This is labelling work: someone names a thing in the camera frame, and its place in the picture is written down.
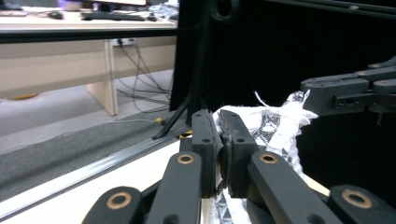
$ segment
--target black backdrop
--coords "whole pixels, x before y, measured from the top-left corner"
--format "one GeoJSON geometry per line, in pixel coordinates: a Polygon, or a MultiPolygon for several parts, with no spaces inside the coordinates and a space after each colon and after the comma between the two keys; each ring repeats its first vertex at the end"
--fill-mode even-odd
{"type": "MultiPolygon", "coordinates": [[[[310,77],[364,70],[396,55],[396,21],[266,1],[241,1],[239,18],[214,21],[209,71],[200,91],[212,110],[222,105],[256,105],[257,91],[281,105],[310,77]]],[[[187,20],[198,22],[201,5],[187,20]]],[[[180,37],[172,107],[191,89],[197,39],[180,37]]],[[[303,128],[298,148],[306,174],[326,187],[352,184],[396,207],[396,124],[379,127],[366,112],[321,117],[303,128]]]]}

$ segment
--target floor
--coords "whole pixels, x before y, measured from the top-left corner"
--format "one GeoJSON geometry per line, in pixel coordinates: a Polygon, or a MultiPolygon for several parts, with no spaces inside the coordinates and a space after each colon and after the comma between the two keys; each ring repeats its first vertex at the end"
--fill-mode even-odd
{"type": "MultiPolygon", "coordinates": [[[[152,74],[153,80],[163,90],[171,89],[172,75],[173,70],[152,74]]],[[[113,117],[107,114],[85,86],[40,92],[36,97],[25,100],[0,99],[0,155],[61,134],[123,119],[168,104],[168,95],[152,92],[158,91],[158,88],[148,76],[139,76],[138,80],[126,77],[115,83],[119,90],[132,92],[130,88],[135,82],[135,89],[141,90],[135,94],[158,102],[134,100],[118,92],[120,112],[113,117]]]]}

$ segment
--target keyboard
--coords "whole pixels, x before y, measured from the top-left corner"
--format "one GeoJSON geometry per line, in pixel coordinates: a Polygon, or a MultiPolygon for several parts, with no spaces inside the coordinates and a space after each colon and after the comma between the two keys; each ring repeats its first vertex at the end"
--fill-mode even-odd
{"type": "Polygon", "coordinates": [[[126,13],[118,13],[118,12],[81,12],[81,16],[84,21],[91,20],[110,20],[110,21],[145,21],[146,19],[137,16],[130,15],[126,13]]]}

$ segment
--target crumpled fabric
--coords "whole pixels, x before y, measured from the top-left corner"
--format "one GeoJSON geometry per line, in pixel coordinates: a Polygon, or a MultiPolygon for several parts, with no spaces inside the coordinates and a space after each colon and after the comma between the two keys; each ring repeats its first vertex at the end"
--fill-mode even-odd
{"type": "MultiPolygon", "coordinates": [[[[271,151],[281,156],[304,179],[296,136],[301,134],[303,126],[311,123],[311,119],[318,117],[315,113],[303,109],[309,91],[292,93],[281,107],[269,106],[257,92],[255,94],[262,106],[226,105],[213,113],[218,133],[222,134],[219,121],[220,110],[229,110],[238,114],[261,150],[271,151]]],[[[205,223],[251,223],[246,204],[246,199],[232,199],[228,190],[225,189],[212,200],[205,223]]]]}

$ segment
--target silver metal strip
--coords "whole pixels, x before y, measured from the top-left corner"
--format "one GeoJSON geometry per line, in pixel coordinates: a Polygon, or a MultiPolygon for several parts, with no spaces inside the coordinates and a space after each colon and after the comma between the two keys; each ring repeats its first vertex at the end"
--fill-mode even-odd
{"type": "Polygon", "coordinates": [[[124,161],[136,158],[152,147],[155,147],[160,143],[164,143],[189,129],[190,127],[188,127],[186,124],[179,124],[171,132],[169,132],[169,134],[162,138],[156,140],[148,139],[140,144],[127,147],[111,154],[106,158],[79,168],[76,171],[70,172],[67,175],[62,175],[47,183],[26,190],[15,197],[5,200],[0,203],[0,221],[4,221],[5,219],[15,216],[25,209],[36,206],[41,202],[44,202],[49,197],[57,195],[66,189],[73,188],[84,180],[87,180],[88,178],[95,175],[99,175],[100,173],[116,165],[119,165],[124,161]]]}

